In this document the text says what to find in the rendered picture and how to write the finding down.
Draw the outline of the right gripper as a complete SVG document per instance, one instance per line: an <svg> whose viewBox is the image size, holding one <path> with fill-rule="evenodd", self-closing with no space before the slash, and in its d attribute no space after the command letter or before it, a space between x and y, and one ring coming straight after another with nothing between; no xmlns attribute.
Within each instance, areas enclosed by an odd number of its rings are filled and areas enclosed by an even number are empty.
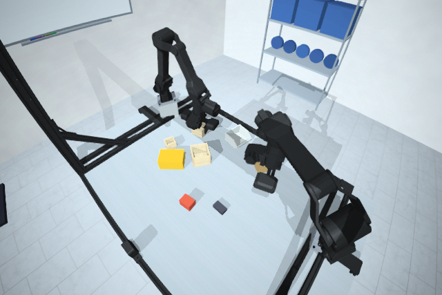
<svg viewBox="0 0 442 295"><path fill-rule="evenodd" d="M267 173L257 173L253 186L254 188L273 194L278 183L278 179L274 177L274 175L276 170L281 169L282 163L285 161L285 156L273 155L268 151L267 148L265 151L265 156L265 166L267 167L268 171Z"/></svg>

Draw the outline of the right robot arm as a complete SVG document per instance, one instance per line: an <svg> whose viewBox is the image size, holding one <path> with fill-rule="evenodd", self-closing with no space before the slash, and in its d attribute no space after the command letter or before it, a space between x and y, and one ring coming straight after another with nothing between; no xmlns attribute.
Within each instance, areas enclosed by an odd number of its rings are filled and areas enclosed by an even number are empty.
<svg viewBox="0 0 442 295"><path fill-rule="evenodd" d="M268 142L267 146L248 144L244 152L246 163L255 165L260 162L264 166L266 148L273 155L284 155L303 181L310 197L310 218L320 234L318 246L323 251L323 257L331 265L355 252L354 242L372 232L372 222L361 201L342 189L334 174L324 169L294 135L291 120L286 113L278 111L272 115L270 111L261 109L254 122L258 127L258 137ZM318 220L318 200L335 190L347 195L351 203Z"/></svg>

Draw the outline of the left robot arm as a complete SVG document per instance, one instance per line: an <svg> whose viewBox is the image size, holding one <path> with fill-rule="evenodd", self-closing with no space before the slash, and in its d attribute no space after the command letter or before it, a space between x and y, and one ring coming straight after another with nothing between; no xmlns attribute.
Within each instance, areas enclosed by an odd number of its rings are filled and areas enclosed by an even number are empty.
<svg viewBox="0 0 442 295"><path fill-rule="evenodd" d="M172 86L173 78L169 75L169 52L175 55L175 58L180 66L180 69L186 80L186 89L189 97L192 99L193 110L203 111L213 117L216 117L221 109L221 106L212 100L209 100L211 94L205 86L202 79L200 79L191 63L191 60L186 51L185 44L180 41L178 34L170 28L163 28L152 34L153 45L157 48L157 67L158 74L155 78L155 85L153 90L160 94L161 103L173 100L169 87ZM176 42L173 44L173 40ZM207 93L202 97L203 93ZM201 115L196 115L191 112L186 121L187 127L196 130L200 129L202 125Z"/></svg>

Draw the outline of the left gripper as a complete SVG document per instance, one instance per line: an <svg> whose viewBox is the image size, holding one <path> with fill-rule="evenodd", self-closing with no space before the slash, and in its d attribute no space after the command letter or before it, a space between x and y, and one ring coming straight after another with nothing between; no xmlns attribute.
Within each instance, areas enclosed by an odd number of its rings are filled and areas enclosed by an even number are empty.
<svg viewBox="0 0 442 295"><path fill-rule="evenodd" d="M219 120L217 120L217 119L214 119L214 118L211 118L211 119L207 119L207 118L205 118L206 117L206 114L205 114L205 112L203 112L203 111L195 111L195 110L192 110L192 112L194 112L194 114L196 114L196 115L201 115L201 117L202 117L202 122L204 122L206 125L204 126L204 134L206 134L206 132L208 131L208 130L211 130L211 131L214 131L215 129L216 129L216 127L218 126L218 124L219 124ZM181 117L181 119L182 120L185 120L185 121L187 121L187 119L189 118L189 116L191 116L191 110L189 110L189 109L185 109L182 113L181 113L181 115L180 115L180 117Z"/></svg>

